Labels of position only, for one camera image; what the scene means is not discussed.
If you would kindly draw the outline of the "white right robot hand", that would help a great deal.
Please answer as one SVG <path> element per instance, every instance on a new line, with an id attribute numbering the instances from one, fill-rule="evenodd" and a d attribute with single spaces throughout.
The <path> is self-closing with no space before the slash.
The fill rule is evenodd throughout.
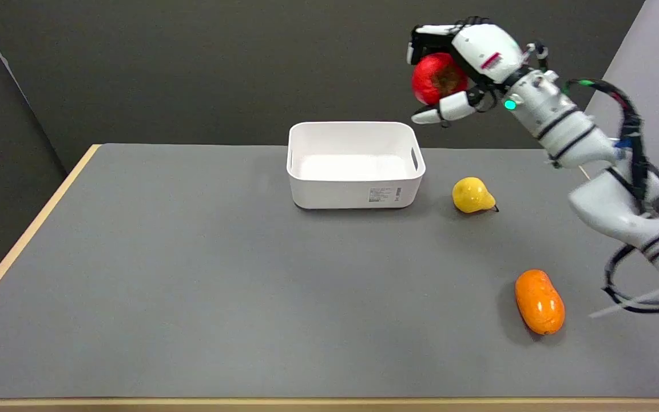
<path id="1" fill-rule="evenodd" d="M 475 112 L 482 113 L 486 96 L 491 96 L 496 105 L 516 81 L 533 70 L 518 42 L 488 18 L 479 16 L 470 16 L 453 25 L 415 26 L 410 34 L 406 62 L 416 66 L 432 52 L 448 54 L 473 85 L 419 109 L 411 116 L 416 124 L 447 124 Z"/>

